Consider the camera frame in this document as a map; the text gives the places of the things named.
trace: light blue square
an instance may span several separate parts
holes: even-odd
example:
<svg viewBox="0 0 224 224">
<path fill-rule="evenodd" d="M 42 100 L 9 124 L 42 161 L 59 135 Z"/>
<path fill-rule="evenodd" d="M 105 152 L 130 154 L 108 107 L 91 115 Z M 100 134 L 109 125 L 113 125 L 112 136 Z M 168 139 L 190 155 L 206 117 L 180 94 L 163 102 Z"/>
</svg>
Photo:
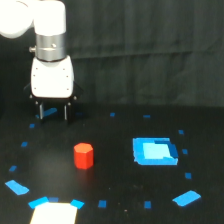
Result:
<svg viewBox="0 0 224 224">
<path fill-rule="evenodd" d="M 16 168 L 17 168 L 17 166 L 11 166 L 11 168 L 9 169 L 9 171 L 10 171 L 10 172 L 13 172 L 13 171 L 16 170 Z"/>
<path fill-rule="evenodd" d="M 182 152 L 183 152 L 184 155 L 187 155 L 188 154 L 187 149 L 182 149 Z"/>
<path fill-rule="evenodd" d="M 48 198 L 49 202 L 58 202 L 58 198 L 54 198 L 54 197 L 51 197 L 51 198 Z"/>
<path fill-rule="evenodd" d="M 99 208 L 106 208 L 107 207 L 107 202 L 103 201 L 103 200 L 100 200 L 99 204 L 98 204 L 98 207 Z"/>
<path fill-rule="evenodd" d="M 21 147 L 26 147 L 28 145 L 28 142 L 23 142 Z"/>
<path fill-rule="evenodd" d="M 184 131 L 183 130 L 179 130 L 179 134 L 180 135 L 183 135 L 184 134 Z"/>
<path fill-rule="evenodd" d="M 145 201 L 144 208 L 150 209 L 151 208 L 151 202 L 150 201 Z"/>
<path fill-rule="evenodd" d="M 191 173 L 185 173 L 186 179 L 191 179 Z"/>
<path fill-rule="evenodd" d="M 81 201 L 77 201 L 77 200 L 73 200 L 71 202 L 71 205 L 73 205 L 74 207 L 80 209 L 82 208 L 82 206 L 84 205 L 85 203 L 81 202 Z"/>
<path fill-rule="evenodd" d="M 145 159 L 172 158 L 169 147 L 166 144 L 144 143 L 143 150 Z"/>
</svg>

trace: blue tape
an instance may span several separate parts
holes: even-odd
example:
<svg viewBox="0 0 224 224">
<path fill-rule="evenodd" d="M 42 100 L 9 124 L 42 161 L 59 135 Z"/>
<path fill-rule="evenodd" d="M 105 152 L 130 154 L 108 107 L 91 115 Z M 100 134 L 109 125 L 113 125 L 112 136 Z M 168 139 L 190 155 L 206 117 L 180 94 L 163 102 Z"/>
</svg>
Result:
<svg viewBox="0 0 224 224">
<path fill-rule="evenodd" d="M 182 152 L 183 152 L 184 155 L 187 155 L 188 154 L 187 149 L 182 149 Z"/>
<path fill-rule="evenodd" d="M 134 161 L 140 165 L 177 165 L 177 158 L 163 158 L 163 159 L 145 159 L 143 144 L 155 142 L 170 142 L 169 138 L 134 138 L 133 139 L 133 154 Z"/>
<path fill-rule="evenodd" d="M 180 135 L 184 135 L 184 131 L 183 130 L 179 130 L 179 134 Z"/>
<path fill-rule="evenodd" d="M 144 118 L 150 118 L 150 115 L 143 115 Z"/>
<path fill-rule="evenodd" d="M 82 206 L 84 205 L 84 202 L 81 201 L 77 201 L 77 200 L 73 200 L 71 202 L 71 205 L 73 205 L 74 207 L 77 207 L 78 209 L 82 208 Z"/>
<path fill-rule="evenodd" d="M 30 128 L 34 128 L 35 127 L 35 124 L 30 124 Z"/>
<path fill-rule="evenodd" d="M 51 114 L 54 114 L 56 112 L 57 112 L 56 108 L 51 108 L 49 110 L 46 110 L 46 111 L 44 111 L 44 117 L 47 117 L 47 116 L 49 116 Z"/>
<path fill-rule="evenodd" d="M 31 201 L 28 204 L 29 204 L 30 208 L 34 209 L 38 205 L 42 205 L 42 204 L 47 203 L 47 202 L 49 202 L 48 198 L 47 197 L 43 197 L 43 198 L 39 198 L 39 199 L 37 199 L 35 201 Z"/>
<path fill-rule="evenodd" d="M 188 191 L 187 193 L 174 198 L 173 201 L 176 202 L 179 206 L 183 207 L 199 198 L 201 198 L 201 195 L 197 194 L 194 191 Z"/>
<path fill-rule="evenodd" d="M 151 202 L 150 201 L 145 201 L 144 208 L 150 209 L 151 208 Z"/>
<path fill-rule="evenodd" d="M 155 144 L 167 144 L 170 150 L 170 155 L 173 158 L 178 158 L 178 152 L 177 152 L 177 148 L 174 144 L 171 144 L 171 142 L 169 141 L 155 141 Z"/>
<path fill-rule="evenodd" d="M 185 173 L 186 179 L 191 179 L 191 173 Z"/>
<path fill-rule="evenodd" d="M 98 204 L 98 207 L 99 208 L 106 208 L 107 207 L 107 201 L 100 200 L 99 204 Z"/>
<path fill-rule="evenodd" d="M 16 193 L 17 195 L 22 195 L 22 194 L 26 194 L 29 189 L 18 184 L 16 181 L 11 180 L 5 183 L 6 186 L 8 186 L 14 193 Z"/>
<path fill-rule="evenodd" d="M 58 202 L 58 198 L 54 198 L 54 197 L 51 197 L 51 198 L 48 198 L 49 202 Z"/>
<path fill-rule="evenodd" d="M 9 171 L 10 171 L 10 172 L 13 172 L 13 171 L 16 170 L 16 168 L 17 168 L 17 166 L 11 166 L 11 168 L 9 169 Z"/>
<path fill-rule="evenodd" d="M 28 145 L 28 142 L 23 142 L 21 147 L 27 147 L 27 145 Z"/>
</svg>

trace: blue outline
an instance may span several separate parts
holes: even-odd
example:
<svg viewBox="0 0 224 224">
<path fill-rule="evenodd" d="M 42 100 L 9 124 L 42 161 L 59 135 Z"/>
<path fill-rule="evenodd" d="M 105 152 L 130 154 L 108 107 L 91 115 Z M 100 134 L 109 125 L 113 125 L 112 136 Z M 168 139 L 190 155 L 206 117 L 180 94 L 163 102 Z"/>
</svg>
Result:
<svg viewBox="0 0 224 224">
<path fill-rule="evenodd" d="M 178 156 L 176 147 L 170 143 L 169 138 L 133 138 L 133 151 L 134 151 L 134 161 L 140 165 L 177 165 L 177 158 L 166 158 L 163 159 L 145 159 L 143 144 L 144 143 L 156 143 L 167 144 L 171 147 L 171 152 Z"/>
</svg>

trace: red block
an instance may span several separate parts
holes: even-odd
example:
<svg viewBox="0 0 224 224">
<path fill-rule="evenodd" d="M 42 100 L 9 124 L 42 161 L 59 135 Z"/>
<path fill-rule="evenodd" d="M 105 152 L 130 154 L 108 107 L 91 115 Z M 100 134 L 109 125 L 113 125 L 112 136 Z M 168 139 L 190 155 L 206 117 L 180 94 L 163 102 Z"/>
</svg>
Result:
<svg viewBox="0 0 224 224">
<path fill-rule="evenodd" d="M 74 146 L 74 163 L 79 169 L 88 169 L 93 166 L 93 147 L 87 143 Z"/>
</svg>

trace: white square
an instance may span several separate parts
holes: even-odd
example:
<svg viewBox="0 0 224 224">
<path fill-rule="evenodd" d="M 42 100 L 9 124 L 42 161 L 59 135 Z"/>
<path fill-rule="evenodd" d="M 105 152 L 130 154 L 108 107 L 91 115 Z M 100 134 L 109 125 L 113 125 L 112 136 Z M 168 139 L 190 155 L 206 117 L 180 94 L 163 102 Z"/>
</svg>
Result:
<svg viewBox="0 0 224 224">
<path fill-rule="evenodd" d="M 145 159 L 163 159 L 164 157 L 173 158 L 166 144 L 143 143 Z"/>
<path fill-rule="evenodd" d="M 68 203 L 38 205 L 30 224 L 74 224 L 77 208 Z"/>
</svg>

